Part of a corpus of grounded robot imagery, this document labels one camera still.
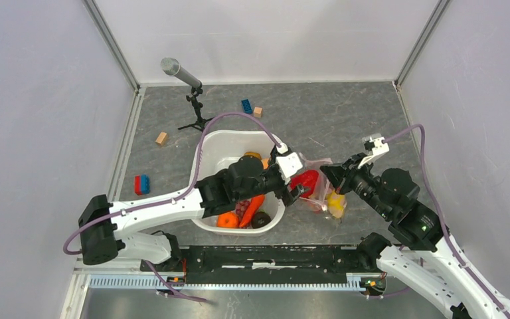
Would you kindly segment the peach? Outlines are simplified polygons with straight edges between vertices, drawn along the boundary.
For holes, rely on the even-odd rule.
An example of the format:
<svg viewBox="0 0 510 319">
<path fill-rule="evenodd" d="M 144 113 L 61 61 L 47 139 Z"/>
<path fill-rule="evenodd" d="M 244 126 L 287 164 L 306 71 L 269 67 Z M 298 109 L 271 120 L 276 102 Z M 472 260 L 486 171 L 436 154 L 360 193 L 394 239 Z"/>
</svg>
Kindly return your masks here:
<svg viewBox="0 0 510 319">
<path fill-rule="evenodd" d="M 270 159 L 269 159 L 269 158 L 262 159 L 262 165 L 263 165 L 263 168 L 264 168 L 264 169 L 268 169 L 268 167 L 269 167 L 269 161 L 270 161 Z"/>
</svg>

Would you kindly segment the brown kiwi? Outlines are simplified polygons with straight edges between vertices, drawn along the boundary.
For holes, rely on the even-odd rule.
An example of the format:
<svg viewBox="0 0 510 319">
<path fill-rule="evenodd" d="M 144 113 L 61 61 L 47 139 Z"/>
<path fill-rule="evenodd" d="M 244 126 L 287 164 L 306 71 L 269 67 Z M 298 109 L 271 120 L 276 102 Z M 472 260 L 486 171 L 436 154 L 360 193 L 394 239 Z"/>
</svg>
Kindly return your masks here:
<svg viewBox="0 0 510 319">
<path fill-rule="evenodd" d="M 262 156 L 257 152 L 246 152 L 244 154 L 244 156 L 250 156 L 250 157 L 256 158 L 258 160 L 262 160 Z"/>
</svg>

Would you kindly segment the clear zip top bag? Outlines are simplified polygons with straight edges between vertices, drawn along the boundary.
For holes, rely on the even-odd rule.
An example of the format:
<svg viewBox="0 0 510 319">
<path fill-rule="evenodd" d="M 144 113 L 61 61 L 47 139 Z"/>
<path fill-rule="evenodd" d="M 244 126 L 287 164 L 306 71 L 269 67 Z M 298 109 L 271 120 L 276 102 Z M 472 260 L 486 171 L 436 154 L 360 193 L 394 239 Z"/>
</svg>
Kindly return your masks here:
<svg viewBox="0 0 510 319">
<path fill-rule="evenodd" d="M 314 193 L 310 196 L 310 198 L 314 198 L 314 199 L 320 199 L 320 200 L 324 200 L 326 201 L 326 197 L 329 193 L 331 193 L 332 191 L 334 191 L 334 189 L 332 188 L 330 182 L 327 180 L 327 178 L 325 177 L 325 175 L 320 171 L 320 166 L 321 165 L 327 165 L 327 164 L 332 164 L 332 160 L 330 158 L 323 158 L 323 159 L 306 159 L 303 155 L 300 155 L 300 158 L 302 160 L 302 163 L 303 163 L 303 169 L 297 173 L 296 175 L 299 175 L 301 173 L 303 173 L 304 171 L 307 171 L 309 169 L 314 169 L 316 171 L 318 171 L 319 173 L 319 180 L 317 182 L 317 186 L 315 188 L 315 191 Z M 299 207 L 301 207 L 302 209 L 307 209 L 305 208 L 305 205 L 303 204 L 302 200 L 301 200 L 301 196 L 299 197 L 299 199 L 296 201 L 296 203 L 300 203 L 299 204 Z M 327 215 L 327 218 L 332 218 L 332 219 L 336 219 L 334 218 L 329 211 L 327 212 L 323 212 Z"/>
</svg>

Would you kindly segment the red bell pepper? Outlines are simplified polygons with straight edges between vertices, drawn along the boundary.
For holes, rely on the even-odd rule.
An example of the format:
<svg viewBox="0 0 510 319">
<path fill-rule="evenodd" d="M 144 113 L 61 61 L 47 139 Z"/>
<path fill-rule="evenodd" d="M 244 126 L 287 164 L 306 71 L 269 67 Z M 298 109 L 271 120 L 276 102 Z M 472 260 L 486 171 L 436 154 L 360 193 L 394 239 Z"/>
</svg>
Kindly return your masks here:
<svg viewBox="0 0 510 319">
<path fill-rule="evenodd" d="M 298 185 L 301 185 L 305 189 L 305 192 L 301 195 L 301 197 L 309 199 L 310 196 L 315 191 L 318 180 L 319 180 L 318 171 L 314 169 L 309 169 L 299 175 L 294 176 L 291 179 L 290 188 L 294 189 Z"/>
</svg>

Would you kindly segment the yellow pear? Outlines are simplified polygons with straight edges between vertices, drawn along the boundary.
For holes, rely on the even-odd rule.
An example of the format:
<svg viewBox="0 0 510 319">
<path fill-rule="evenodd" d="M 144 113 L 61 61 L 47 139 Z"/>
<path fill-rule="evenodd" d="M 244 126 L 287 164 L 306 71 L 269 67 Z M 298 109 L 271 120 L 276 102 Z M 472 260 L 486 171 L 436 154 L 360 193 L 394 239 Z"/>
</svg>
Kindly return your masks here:
<svg viewBox="0 0 510 319">
<path fill-rule="evenodd" d="M 332 191 L 327 195 L 326 201 L 330 214 L 336 219 L 342 219 L 347 206 L 346 196 Z"/>
</svg>

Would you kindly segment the purple grapes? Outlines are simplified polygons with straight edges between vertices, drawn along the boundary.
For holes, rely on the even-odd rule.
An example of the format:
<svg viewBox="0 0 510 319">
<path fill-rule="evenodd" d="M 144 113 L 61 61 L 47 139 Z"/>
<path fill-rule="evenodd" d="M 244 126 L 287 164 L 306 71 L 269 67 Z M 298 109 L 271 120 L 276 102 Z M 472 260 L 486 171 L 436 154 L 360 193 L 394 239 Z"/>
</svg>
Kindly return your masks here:
<svg viewBox="0 0 510 319">
<path fill-rule="evenodd" d="M 249 205 L 250 205 L 250 200 L 240 201 L 236 204 L 236 208 L 235 208 L 234 212 L 240 220 L 243 218 Z"/>
</svg>

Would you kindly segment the strawberry bunch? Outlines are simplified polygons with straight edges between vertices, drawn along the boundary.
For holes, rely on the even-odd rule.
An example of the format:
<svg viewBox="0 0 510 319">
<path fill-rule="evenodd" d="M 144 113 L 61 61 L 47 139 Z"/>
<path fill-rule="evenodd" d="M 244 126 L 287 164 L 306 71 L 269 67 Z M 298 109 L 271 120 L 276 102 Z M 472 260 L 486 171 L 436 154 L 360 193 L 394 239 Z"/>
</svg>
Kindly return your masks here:
<svg viewBox="0 0 510 319">
<path fill-rule="evenodd" d="M 328 211 L 327 202 L 320 199 L 314 198 L 301 198 L 305 208 L 309 209 L 314 213 L 323 213 Z"/>
</svg>

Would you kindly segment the white plastic basket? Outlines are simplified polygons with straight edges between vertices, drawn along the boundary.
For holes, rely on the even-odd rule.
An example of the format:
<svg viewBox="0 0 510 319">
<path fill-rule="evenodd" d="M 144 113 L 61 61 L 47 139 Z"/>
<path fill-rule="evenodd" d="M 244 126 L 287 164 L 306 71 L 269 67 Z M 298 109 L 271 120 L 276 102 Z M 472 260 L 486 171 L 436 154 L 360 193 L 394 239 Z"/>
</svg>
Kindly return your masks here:
<svg viewBox="0 0 510 319">
<path fill-rule="evenodd" d="M 200 164 L 194 160 L 191 169 L 190 181 L 195 172 L 197 181 L 218 173 L 235 163 L 246 152 L 257 152 L 263 158 L 269 158 L 274 147 L 273 141 L 264 131 L 236 131 L 216 130 L 206 135 L 201 148 Z M 271 216 L 272 221 L 259 229 L 248 227 L 246 229 L 225 229 L 216 226 L 217 217 L 193 219 L 192 222 L 205 231 L 228 236 L 258 237 L 274 228 L 284 216 L 285 206 L 273 193 L 266 195 L 261 211 Z"/>
</svg>

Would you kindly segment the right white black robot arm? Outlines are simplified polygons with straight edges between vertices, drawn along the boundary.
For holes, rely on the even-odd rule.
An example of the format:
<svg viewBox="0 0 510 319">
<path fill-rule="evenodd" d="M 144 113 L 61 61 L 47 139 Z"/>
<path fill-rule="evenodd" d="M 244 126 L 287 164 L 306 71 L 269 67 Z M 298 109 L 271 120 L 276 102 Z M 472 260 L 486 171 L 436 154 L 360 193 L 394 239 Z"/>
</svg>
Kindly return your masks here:
<svg viewBox="0 0 510 319">
<path fill-rule="evenodd" d="M 357 247 L 358 265 L 365 271 L 393 274 L 446 318 L 510 318 L 510 299 L 484 279 L 457 248 L 439 216 L 417 199 L 420 187 L 410 173 L 389 168 L 374 176 L 372 164 L 364 159 L 365 154 L 360 153 L 344 163 L 322 165 L 320 170 L 338 194 L 357 194 L 389 223 L 397 241 L 437 273 L 411 264 L 378 233 L 371 233 Z"/>
</svg>

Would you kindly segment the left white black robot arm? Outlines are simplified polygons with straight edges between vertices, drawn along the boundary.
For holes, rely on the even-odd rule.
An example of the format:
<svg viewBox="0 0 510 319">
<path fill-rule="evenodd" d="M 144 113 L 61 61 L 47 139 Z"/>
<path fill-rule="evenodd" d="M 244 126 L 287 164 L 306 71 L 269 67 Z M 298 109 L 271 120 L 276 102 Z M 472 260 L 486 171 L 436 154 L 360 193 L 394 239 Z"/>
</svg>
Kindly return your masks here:
<svg viewBox="0 0 510 319">
<path fill-rule="evenodd" d="M 110 203 L 105 195 L 91 198 L 81 214 L 80 237 L 85 265 L 100 265 L 117 257 L 141 259 L 175 270 L 182 262 L 177 241 L 143 230 L 185 219 L 203 219 L 231 212 L 239 201 L 274 193 L 291 205 L 303 187 L 289 188 L 290 179 L 303 168 L 297 153 L 272 157 L 266 167 L 253 156 L 243 156 L 228 168 L 189 188 L 164 196 Z"/>
</svg>

